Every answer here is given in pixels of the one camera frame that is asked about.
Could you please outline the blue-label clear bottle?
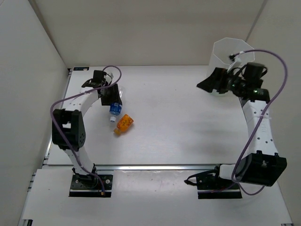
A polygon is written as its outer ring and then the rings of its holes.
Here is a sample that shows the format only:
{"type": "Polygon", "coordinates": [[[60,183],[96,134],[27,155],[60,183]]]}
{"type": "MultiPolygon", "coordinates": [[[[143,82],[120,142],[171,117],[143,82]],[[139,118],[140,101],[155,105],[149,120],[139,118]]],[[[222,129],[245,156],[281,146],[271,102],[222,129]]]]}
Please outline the blue-label clear bottle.
{"type": "Polygon", "coordinates": [[[119,88],[119,99],[115,102],[113,102],[110,105],[109,113],[110,113],[110,122],[116,122],[117,117],[120,116],[122,111],[122,94],[123,89],[119,88]]]}

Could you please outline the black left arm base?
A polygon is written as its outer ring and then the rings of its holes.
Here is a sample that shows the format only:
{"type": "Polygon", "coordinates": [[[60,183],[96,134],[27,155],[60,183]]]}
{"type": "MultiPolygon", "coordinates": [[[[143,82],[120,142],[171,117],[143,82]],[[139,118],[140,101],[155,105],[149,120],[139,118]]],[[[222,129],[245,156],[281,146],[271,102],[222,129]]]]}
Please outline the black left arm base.
{"type": "Polygon", "coordinates": [[[70,197],[96,197],[96,198],[110,198],[113,175],[112,174],[98,174],[101,179],[99,182],[98,178],[91,175],[80,175],[75,172],[75,168],[72,168],[72,180],[69,190],[70,197]]]}

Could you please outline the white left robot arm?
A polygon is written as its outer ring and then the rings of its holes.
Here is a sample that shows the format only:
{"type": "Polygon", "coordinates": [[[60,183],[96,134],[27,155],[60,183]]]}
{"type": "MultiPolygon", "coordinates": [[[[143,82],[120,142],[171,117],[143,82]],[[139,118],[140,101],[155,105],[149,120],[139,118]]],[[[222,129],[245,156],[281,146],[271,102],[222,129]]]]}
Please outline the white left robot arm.
{"type": "Polygon", "coordinates": [[[122,111],[119,87],[111,72],[95,70],[93,77],[85,81],[79,94],[70,98],[65,108],[52,110],[52,141],[69,156],[73,172],[82,178],[87,188],[98,185],[95,164],[89,159],[84,144],[86,131],[84,115],[94,102],[100,100],[102,106],[109,107],[110,122],[116,122],[122,111]]]}

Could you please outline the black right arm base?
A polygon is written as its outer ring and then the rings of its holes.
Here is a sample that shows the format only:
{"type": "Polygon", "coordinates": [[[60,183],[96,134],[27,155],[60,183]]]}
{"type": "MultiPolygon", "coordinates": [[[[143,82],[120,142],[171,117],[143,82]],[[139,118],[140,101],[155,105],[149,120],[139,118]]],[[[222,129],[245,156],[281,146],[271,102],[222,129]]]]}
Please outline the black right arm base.
{"type": "Polygon", "coordinates": [[[220,177],[220,165],[214,169],[187,177],[184,183],[196,186],[199,200],[242,199],[239,186],[231,180],[220,177]]]}

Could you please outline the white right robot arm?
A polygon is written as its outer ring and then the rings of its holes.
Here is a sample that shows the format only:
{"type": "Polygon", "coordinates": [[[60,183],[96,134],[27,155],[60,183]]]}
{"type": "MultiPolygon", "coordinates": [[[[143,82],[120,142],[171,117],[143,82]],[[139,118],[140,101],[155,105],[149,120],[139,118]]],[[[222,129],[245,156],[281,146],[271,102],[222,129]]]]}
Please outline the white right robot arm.
{"type": "Polygon", "coordinates": [[[216,67],[211,75],[197,84],[208,92],[224,94],[232,92],[240,100],[246,120],[249,139],[236,164],[219,167],[211,176],[216,188],[222,188],[228,180],[271,187],[287,167],[287,160],[278,154],[270,127],[269,91],[263,89],[262,77],[267,68],[249,62],[231,70],[216,67]]]}

